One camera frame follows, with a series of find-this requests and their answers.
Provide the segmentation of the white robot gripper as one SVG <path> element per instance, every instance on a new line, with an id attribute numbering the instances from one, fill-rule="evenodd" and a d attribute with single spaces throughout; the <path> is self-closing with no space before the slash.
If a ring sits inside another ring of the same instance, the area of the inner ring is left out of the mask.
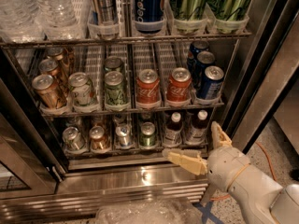
<path id="1" fill-rule="evenodd" d="M 270 206 L 282 186 L 250 163 L 248 156 L 235 147 L 220 124 L 211 124 L 214 150 L 207 161 L 195 149 L 165 148 L 163 156 L 194 175 L 205 175 L 209 182 L 228 192 L 239 204 L 247 224 L 277 224 Z"/>

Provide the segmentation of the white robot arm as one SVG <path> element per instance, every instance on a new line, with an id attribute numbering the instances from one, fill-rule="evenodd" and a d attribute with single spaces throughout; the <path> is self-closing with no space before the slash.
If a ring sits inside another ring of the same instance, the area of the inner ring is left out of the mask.
<path id="1" fill-rule="evenodd" d="M 229 193 L 247 224 L 298 224 L 299 185 L 282 187 L 252 165 L 217 122 L 211 131 L 213 150 L 207 159 L 194 149 L 166 148 L 163 156 L 194 175 L 206 175 L 211 185 Z"/>

